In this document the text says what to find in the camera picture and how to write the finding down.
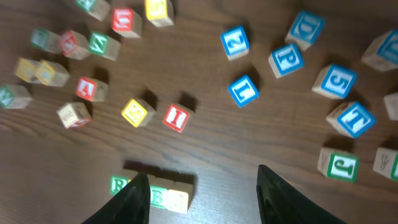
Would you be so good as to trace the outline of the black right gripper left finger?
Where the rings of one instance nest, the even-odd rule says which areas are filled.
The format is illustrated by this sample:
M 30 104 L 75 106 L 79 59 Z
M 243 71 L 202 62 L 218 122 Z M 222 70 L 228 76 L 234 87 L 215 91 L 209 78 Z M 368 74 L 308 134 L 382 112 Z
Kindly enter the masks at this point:
M 138 173 L 82 224 L 148 224 L 149 214 L 149 179 L 146 174 Z

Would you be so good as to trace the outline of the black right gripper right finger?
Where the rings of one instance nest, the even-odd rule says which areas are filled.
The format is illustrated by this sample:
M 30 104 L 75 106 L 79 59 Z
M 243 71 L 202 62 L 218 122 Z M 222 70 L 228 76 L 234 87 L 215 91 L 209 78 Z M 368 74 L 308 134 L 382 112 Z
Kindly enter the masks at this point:
M 256 192 L 263 224 L 345 224 L 265 165 L 258 167 Z

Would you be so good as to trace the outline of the green B block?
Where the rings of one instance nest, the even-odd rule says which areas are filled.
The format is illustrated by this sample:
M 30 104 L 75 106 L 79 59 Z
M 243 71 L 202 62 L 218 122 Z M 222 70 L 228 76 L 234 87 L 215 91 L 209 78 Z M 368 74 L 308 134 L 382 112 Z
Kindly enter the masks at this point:
M 174 181 L 157 177 L 150 184 L 150 204 L 153 207 L 166 209 L 167 193 Z

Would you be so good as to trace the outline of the green R block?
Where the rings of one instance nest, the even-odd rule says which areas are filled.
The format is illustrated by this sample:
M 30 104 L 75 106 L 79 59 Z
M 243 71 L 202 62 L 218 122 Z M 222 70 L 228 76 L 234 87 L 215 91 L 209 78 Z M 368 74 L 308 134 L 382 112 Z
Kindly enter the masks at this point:
M 110 177 L 109 193 L 116 195 L 121 189 L 123 189 L 135 176 L 138 174 L 137 171 L 123 169 L 117 174 Z

